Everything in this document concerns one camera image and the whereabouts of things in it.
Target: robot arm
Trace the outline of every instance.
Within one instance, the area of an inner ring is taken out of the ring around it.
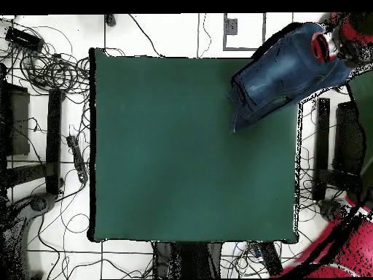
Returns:
[[[350,67],[359,67],[373,62],[373,14],[368,12],[324,13],[319,23],[325,28],[323,34],[315,34],[312,46],[326,48],[326,57],[345,59]]]
[[[35,194],[10,205],[0,214],[0,279],[33,279],[28,269],[27,240],[33,220],[55,205],[55,195]]]

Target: black border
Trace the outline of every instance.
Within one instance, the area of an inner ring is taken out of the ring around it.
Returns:
[[[88,51],[90,59],[90,226],[87,231],[87,238],[94,243],[100,243],[95,240],[96,226],[96,62],[95,48],[91,47]]]
[[[295,29],[298,29],[303,25],[303,23],[292,23],[287,25],[283,30],[277,32],[273,36],[271,36],[252,56],[252,58],[211,58],[211,59],[241,59],[241,60],[252,60],[247,66],[239,70],[241,72],[245,68],[249,67],[253,62],[257,61],[263,54],[266,53],[267,50],[271,48],[284,34],[287,34]],[[89,49],[89,59],[90,59],[90,76],[89,76],[89,85],[90,85],[90,171],[92,171],[90,175],[90,226],[87,231],[87,238],[89,241],[94,243],[100,243],[101,241],[96,241],[94,238],[95,235],[95,215],[96,215],[96,196],[95,196],[95,156],[96,156],[96,109],[95,109],[95,74],[96,74],[96,63],[95,63],[95,51],[102,50],[104,54],[105,50],[102,48],[94,48],[91,47]],[[138,56],[126,56],[126,58],[133,58]],[[144,55],[142,57],[149,57],[149,58],[158,58],[158,57],[151,57]],[[185,59],[188,57],[167,57],[172,59]],[[302,115],[303,115],[303,103],[299,102],[298,104],[298,111],[297,111],[297,145],[296,145],[296,152],[295,152],[295,199],[294,199],[294,235],[296,238],[295,242],[291,242],[290,240],[285,239],[277,239],[274,241],[282,241],[284,244],[296,244],[299,240],[298,234],[298,219],[299,219],[299,198],[300,198],[300,188],[299,188],[299,175],[300,175],[300,163],[301,163],[301,145],[302,145]],[[110,238],[110,240],[121,241],[123,238]],[[226,240],[224,242],[236,242],[238,240]]]

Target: blue jeans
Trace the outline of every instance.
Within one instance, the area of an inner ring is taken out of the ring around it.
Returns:
[[[311,39],[317,31],[323,28],[316,23],[301,25],[232,78],[228,96],[235,106],[234,132],[320,89],[345,83],[352,68],[340,59],[324,63],[313,55]]]

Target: black cable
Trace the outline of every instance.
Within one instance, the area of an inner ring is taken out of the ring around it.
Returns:
[[[70,224],[70,222],[72,221],[72,219],[76,218],[78,216],[84,216],[84,217],[86,217],[88,219],[88,221],[90,220],[90,218],[87,215],[85,215],[85,214],[76,214],[76,215],[74,215],[72,218],[70,218],[70,220],[68,221],[67,225],[65,225],[65,223],[62,220],[62,223],[65,226],[65,230],[63,231],[63,254],[64,254],[64,258],[63,258],[63,261],[62,261],[62,274],[65,276],[66,280],[68,280],[68,277],[67,277],[67,275],[65,274],[65,271],[64,271],[66,269],[66,272],[68,273],[68,260],[66,259],[67,256],[66,256],[66,249],[65,249],[65,235],[66,235],[66,231],[68,230],[71,233],[79,234],[79,233],[85,232],[89,228],[89,224],[88,224],[88,226],[84,230],[81,230],[81,231],[72,231],[72,230],[70,230],[68,228],[68,225]],[[63,262],[64,261],[66,261],[66,267],[65,268],[63,268]]]
[[[119,54],[120,54],[121,57],[125,57],[125,52],[123,52],[123,50],[121,50],[120,48],[105,47],[104,50],[105,51],[107,51],[107,50],[116,50],[117,52],[119,52]]]
[[[77,194],[77,193],[79,193],[80,191],[82,191],[83,189],[85,188],[85,184],[83,184],[81,187],[80,187],[80,189],[78,189],[76,192],[73,192],[73,193],[71,193],[71,194],[69,194],[69,195],[67,195],[67,196],[64,196],[63,198],[61,198],[61,199],[59,199],[59,200],[56,200],[56,202],[55,203],[57,203],[57,202],[59,202],[59,201],[62,201],[63,199],[65,199],[65,198],[68,198],[68,197],[70,197],[70,196],[72,196],[72,195],[74,195],[74,194]],[[69,205],[67,205],[67,207],[62,211],[62,213],[68,208],[70,206],[70,204]],[[58,218],[60,217],[60,215],[58,215],[56,218],[54,218],[54,220],[48,225],[48,226],[46,226],[46,228],[45,229],[43,229],[43,231],[41,232],[41,233],[43,233],[55,220],[57,220]],[[34,238],[32,238],[28,243],[27,243],[27,245],[29,245],[35,238],[36,238],[37,236],[35,236]]]
[[[39,95],[43,94],[37,91],[36,88],[44,92],[47,92],[49,89],[60,88],[67,95],[74,93],[84,94],[88,91],[89,73],[87,62],[87,58],[83,58],[75,63],[63,58],[56,58],[55,56],[43,54],[31,56],[25,54],[20,60],[20,71],[23,75],[22,80],[29,82]],[[87,100],[87,97],[85,97],[84,101],[75,102],[68,96],[66,97],[75,104],[82,104]]]
[[[126,271],[124,271],[124,270],[118,268],[117,266],[115,266],[115,265],[113,264],[113,262],[110,261],[110,260],[102,259],[102,261],[105,261],[105,262],[109,263],[109,264],[110,264],[111,266],[113,266],[115,269],[117,269],[118,271],[120,271],[120,272],[122,272],[122,273],[125,273],[126,276],[129,276],[129,277],[132,278],[132,279],[135,278],[135,277],[132,277],[132,276],[131,276],[131,273],[135,273],[135,272],[139,272],[139,273],[141,273],[140,271],[132,271],[132,272],[128,273],[128,272],[126,272]],[[93,262],[93,263],[85,264],[85,265],[77,265],[77,266],[75,266],[75,267],[71,270],[70,274],[68,275],[68,279],[70,279],[72,273],[73,273],[77,268],[83,268],[83,267],[87,267],[87,266],[92,266],[92,265],[96,265],[96,264],[98,264],[98,263],[101,263],[101,260],[96,261],[96,262]]]
[[[18,53],[17,53],[17,55],[14,57],[14,60],[12,59],[12,64],[11,64],[10,68],[8,69],[6,75],[8,75],[8,74],[13,70],[13,68],[14,68],[14,66],[15,66],[15,63],[16,63],[16,61],[18,60],[18,56],[20,55],[20,52],[21,52],[21,50],[18,50]]]
[[[259,276],[260,279],[262,279],[262,277],[260,276],[260,272],[256,271],[251,265],[248,266],[249,268],[251,268],[251,270],[257,275]]]
[[[206,15],[207,15],[207,13],[205,13],[205,17],[203,18],[203,30],[204,30],[204,32],[208,35],[208,38],[210,39],[210,43],[208,43],[208,47],[207,47],[207,49],[203,51],[202,55],[201,55],[199,58],[201,58],[201,57],[203,56],[203,54],[206,53],[206,52],[210,49],[210,45],[211,45],[211,43],[212,43],[211,36],[210,36],[210,34],[208,34],[208,32],[207,32],[206,29],[205,29],[205,20],[206,20]]]
[[[38,230],[38,236],[37,236],[37,237],[39,238],[40,242],[41,242],[43,245],[45,245],[46,247],[50,248],[51,250],[54,250],[54,251],[57,252],[57,254],[58,254],[58,258],[57,258],[56,263],[53,265],[53,267],[51,268],[50,272],[48,273],[47,280],[50,280],[50,275],[51,275],[51,273],[53,272],[53,270],[55,269],[55,267],[57,266],[58,261],[60,260],[60,252],[57,251],[55,248],[51,247],[50,245],[47,245],[47,244],[42,240],[42,237],[40,236],[40,231],[42,230],[43,223],[44,223],[44,214],[42,215],[42,223],[40,224],[40,227],[39,227],[39,230]]]
[[[233,262],[230,262],[229,260],[224,259],[224,258],[221,258],[220,260],[221,260],[221,261],[226,261],[226,262],[228,262],[228,263],[232,266],[231,268],[226,268],[225,266],[220,265],[221,268],[224,268],[224,269],[226,269],[226,270],[231,270],[231,269],[234,267]]]
[[[62,271],[55,277],[53,278],[52,280],[56,280],[59,276],[62,275],[62,273],[65,271],[65,269],[67,268],[67,264],[66,264],[66,267],[62,269]]]
[[[129,14],[129,16],[133,19],[133,21],[136,23],[136,25],[138,26],[138,28],[141,30],[141,32],[146,36],[146,38],[150,41],[150,44],[152,44],[152,47],[153,47],[153,50],[155,51],[155,53],[157,54],[157,55],[159,55],[160,57],[164,57],[164,55],[162,55],[162,54],[159,54],[158,52],[157,52],[157,50],[155,49],[155,47],[154,47],[154,44],[153,44],[153,41],[148,37],[148,35],[145,33],[145,31],[142,29],[142,27],[138,24],[138,22],[137,22],[137,20],[131,15],[131,14]]]
[[[34,146],[34,143],[29,139],[28,136],[26,136],[25,134],[23,134],[22,132],[20,132],[19,130],[17,130],[14,126],[13,126],[13,130],[14,130],[14,131],[17,131],[21,136],[26,137],[27,140],[30,142],[32,148],[34,149],[35,155],[36,155],[36,157],[38,158],[39,163],[40,163],[40,164],[42,165],[42,167],[43,167],[44,177],[47,177],[47,171],[45,170],[45,166],[44,166],[44,164],[43,164],[43,162],[42,162],[42,159],[40,158],[38,152],[36,151],[36,148],[35,148],[35,146]]]
[[[55,31],[58,31],[60,34],[62,34],[65,39],[67,40],[67,42],[70,44],[70,48],[71,48],[71,54],[68,55],[70,56],[69,60],[71,59],[71,57],[73,57],[73,45],[72,43],[70,42],[70,40],[67,38],[67,36],[60,30],[56,29],[56,28],[53,28],[53,27],[49,27],[49,26],[36,26],[36,27],[32,27],[32,29],[35,29],[35,28],[49,28],[49,29],[52,29],[52,30],[55,30]]]
[[[37,132],[37,131],[39,131],[39,132],[41,132],[41,133],[43,133],[43,134],[48,134],[48,133],[49,133],[49,134],[52,134],[52,133],[54,133],[54,132],[52,132],[51,130],[48,131],[48,130],[44,130],[44,129],[42,129],[42,127],[40,127],[40,125],[39,125],[39,123],[38,123],[38,121],[36,120],[35,117],[30,117],[30,118],[27,118],[27,119],[17,120],[17,123],[21,123],[21,122],[25,122],[25,121],[29,121],[29,120],[34,120],[35,123],[36,123],[35,128],[28,128],[29,130],[32,130],[33,132]],[[62,133],[55,133],[55,135],[56,135],[56,136],[59,136],[59,137],[60,137],[60,140],[61,140],[61,142],[62,142],[62,144],[64,144],[64,145],[67,146],[67,143],[62,139],[62,137],[66,139],[66,136],[64,136]]]

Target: green tabletop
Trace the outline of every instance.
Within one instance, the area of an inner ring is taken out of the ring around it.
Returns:
[[[94,241],[295,241],[298,106],[232,133],[248,59],[94,55]]]

